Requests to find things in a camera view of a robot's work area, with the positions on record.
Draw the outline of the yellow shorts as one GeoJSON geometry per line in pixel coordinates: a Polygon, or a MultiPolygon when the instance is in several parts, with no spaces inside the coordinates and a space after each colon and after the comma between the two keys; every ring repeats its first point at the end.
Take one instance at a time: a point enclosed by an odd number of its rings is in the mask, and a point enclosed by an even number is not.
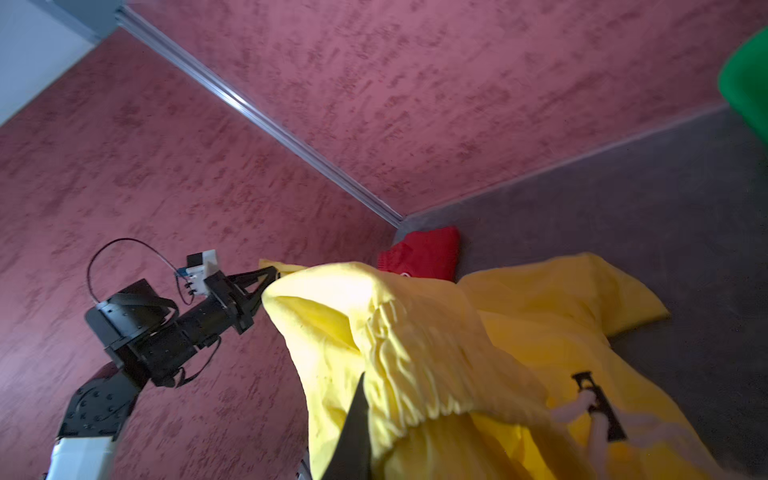
{"type": "Polygon", "coordinates": [[[668,314],[592,254],[457,282],[283,266],[263,295],[322,479],[362,374],[372,479],[734,479],[610,338],[668,314]]]}

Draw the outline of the red shorts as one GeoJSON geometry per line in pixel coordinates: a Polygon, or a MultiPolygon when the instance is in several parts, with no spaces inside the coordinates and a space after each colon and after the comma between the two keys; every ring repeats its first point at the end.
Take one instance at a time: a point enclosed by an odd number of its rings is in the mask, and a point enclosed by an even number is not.
{"type": "Polygon", "coordinates": [[[378,257],[380,271],[413,278],[453,282],[460,253],[460,233],[454,226],[408,233],[378,257]]]}

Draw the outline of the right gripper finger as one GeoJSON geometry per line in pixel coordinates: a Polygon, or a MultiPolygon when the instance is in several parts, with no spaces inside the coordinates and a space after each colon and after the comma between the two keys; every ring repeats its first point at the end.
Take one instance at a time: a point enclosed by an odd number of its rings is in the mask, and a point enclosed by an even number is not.
{"type": "Polygon", "coordinates": [[[364,391],[365,375],[357,384],[344,426],[323,480],[371,480],[372,447],[369,404],[364,391]]]}

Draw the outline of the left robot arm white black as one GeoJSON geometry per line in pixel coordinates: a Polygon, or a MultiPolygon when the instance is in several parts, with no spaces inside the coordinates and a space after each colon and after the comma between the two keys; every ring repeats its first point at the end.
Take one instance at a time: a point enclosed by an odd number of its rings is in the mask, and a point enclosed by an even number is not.
{"type": "Polygon", "coordinates": [[[254,324],[274,267],[205,279],[207,297],[187,312],[141,279],[87,311],[85,320],[109,362],[79,387],[60,424],[46,474],[49,479],[109,477],[124,427],[148,386],[178,389],[195,380],[186,363],[217,351],[229,329],[254,324]]]}

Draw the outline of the green plastic basket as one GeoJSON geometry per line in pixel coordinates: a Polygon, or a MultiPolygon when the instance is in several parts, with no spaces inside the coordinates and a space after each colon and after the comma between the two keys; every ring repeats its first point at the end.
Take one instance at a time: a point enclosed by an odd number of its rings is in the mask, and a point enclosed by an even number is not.
{"type": "Polygon", "coordinates": [[[767,28],[739,46],[719,72],[718,90],[729,106],[767,143],[767,28]]]}

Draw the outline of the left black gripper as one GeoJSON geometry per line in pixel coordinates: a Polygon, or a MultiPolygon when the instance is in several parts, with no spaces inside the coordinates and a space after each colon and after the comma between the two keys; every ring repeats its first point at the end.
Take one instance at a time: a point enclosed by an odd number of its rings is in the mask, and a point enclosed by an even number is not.
{"type": "Polygon", "coordinates": [[[279,278],[276,267],[225,275],[218,271],[206,278],[206,287],[224,307],[234,330],[242,335],[253,325],[253,317],[262,305],[262,295],[267,285],[279,278]]]}

